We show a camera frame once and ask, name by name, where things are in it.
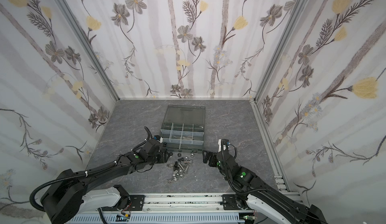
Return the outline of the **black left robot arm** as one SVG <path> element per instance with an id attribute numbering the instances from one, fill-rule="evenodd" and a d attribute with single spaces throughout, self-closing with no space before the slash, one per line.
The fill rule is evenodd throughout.
<path id="1" fill-rule="evenodd" d="M 165 164 L 172 153 L 159 135 L 153 136 L 148 128 L 145 130 L 147 138 L 114 161 L 85 171 L 68 169 L 55 180 L 38 186 L 30 194 L 31 206 L 45 212 L 51 223 L 64 224 L 80 212 L 86 205 L 85 196 L 96 187 L 121 176 L 144 173 L 146 166 Z"/>

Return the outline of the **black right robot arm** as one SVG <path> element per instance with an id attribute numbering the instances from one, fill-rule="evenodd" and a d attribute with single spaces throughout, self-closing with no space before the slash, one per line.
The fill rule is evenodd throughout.
<path id="1" fill-rule="evenodd" d="M 219 151 L 203 151 L 203 162 L 216 167 L 235 192 L 239 209 L 251 209 L 277 224 L 325 224 L 322 211 L 312 205 L 307 207 L 285 196 L 264 182 L 250 169 L 239 165 L 229 153 L 231 144 L 219 140 Z"/>

